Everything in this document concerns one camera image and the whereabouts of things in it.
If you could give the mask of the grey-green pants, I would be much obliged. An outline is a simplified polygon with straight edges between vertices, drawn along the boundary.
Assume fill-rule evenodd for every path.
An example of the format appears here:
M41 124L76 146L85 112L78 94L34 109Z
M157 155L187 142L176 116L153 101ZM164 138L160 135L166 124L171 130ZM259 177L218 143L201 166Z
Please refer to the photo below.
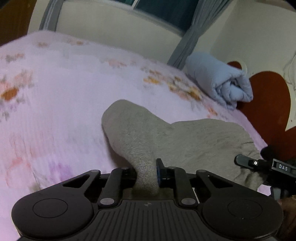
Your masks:
M249 133L236 123L203 119L169 124L126 100L114 102L101 122L114 152L137 172L135 192L159 192L157 159L186 172L207 170L252 190L264 182L259 173L234 164L239 154L260 158Z

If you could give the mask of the red heart headboard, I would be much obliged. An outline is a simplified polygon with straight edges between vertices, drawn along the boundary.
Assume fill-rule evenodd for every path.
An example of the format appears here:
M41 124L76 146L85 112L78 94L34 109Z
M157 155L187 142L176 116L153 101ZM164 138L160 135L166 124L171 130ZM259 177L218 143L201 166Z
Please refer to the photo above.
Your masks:
M239 109L268 145L273 157L295 159L295 127L286 129L290 117L290 92L285 79L273 71L262 71L249 78L251 102L238 102Z

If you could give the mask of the light blue folded quilt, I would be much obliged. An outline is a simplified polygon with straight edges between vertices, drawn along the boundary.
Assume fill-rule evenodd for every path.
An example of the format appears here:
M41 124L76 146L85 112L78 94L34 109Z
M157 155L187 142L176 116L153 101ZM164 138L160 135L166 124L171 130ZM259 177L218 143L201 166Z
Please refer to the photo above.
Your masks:
M236 109L238 102L253 100L251 83L246 73L210 54L192 53L186 59L186 69L203 92L229 110Z

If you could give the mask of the pink floral bed sheet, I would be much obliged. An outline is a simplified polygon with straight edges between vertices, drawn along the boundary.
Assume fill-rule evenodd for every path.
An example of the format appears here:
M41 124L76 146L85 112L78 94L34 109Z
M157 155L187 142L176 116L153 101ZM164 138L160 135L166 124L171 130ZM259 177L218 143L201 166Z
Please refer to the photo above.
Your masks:
M129 100L168 123L212 118L265 141L240 111L201 92L184 72L133 52L40 31L1 47L1 240L17 240L23 196L92 169L127 162L108 147L101 117Z

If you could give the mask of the dark glass window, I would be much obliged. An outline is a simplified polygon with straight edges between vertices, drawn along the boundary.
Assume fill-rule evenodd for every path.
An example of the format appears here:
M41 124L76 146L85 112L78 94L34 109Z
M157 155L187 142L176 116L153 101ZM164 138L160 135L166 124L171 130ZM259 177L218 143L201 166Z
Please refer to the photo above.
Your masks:
M191 26L198 0L140 0L135 9L186 31Z

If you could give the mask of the grey right curtain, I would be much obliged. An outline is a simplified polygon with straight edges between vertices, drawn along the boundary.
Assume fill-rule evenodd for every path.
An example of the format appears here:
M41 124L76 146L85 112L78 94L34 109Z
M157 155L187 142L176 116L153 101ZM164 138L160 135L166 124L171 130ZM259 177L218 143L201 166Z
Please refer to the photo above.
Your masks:
M183 35L167 64L183 69L187 57L194 51L199 38L221 16L230 3L231 0L198 1L191 26Z

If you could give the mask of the grey curtain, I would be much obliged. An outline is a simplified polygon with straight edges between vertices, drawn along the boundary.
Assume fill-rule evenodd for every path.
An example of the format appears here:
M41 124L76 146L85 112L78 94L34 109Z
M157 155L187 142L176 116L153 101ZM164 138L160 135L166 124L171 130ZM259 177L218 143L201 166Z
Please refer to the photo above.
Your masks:
M41 19L39 30L56 31L63 3L64 0L49 0Z
M198 1L191 26L183 35L167 64L183 69L187 57L194 51L199 38L221 16L230 3L231 0Z

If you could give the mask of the grey left curtain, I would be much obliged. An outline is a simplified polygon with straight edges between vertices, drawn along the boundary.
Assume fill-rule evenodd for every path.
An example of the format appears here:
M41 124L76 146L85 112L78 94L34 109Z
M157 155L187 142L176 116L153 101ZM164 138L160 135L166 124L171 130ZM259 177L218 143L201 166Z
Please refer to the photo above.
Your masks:
M49 0L41 19L39 30L56 31L63 3L64 0Z

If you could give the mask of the brown wooden door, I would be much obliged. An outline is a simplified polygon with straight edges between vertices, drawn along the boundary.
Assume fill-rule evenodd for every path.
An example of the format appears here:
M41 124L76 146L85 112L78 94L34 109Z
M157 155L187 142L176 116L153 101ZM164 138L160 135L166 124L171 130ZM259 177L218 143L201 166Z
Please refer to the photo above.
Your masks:
M36 0L1 1L1 46L27 34Z

